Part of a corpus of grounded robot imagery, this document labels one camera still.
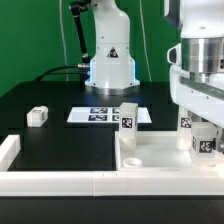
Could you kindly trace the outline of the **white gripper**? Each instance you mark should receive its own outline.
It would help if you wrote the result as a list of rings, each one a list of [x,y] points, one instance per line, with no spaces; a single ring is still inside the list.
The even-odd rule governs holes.
[[[219,126],[215,146],[224,154],[224,73],[211,74],[208,84],[191,80],[181,69],[181,44],[168,50],[167,60],[173,102]]]

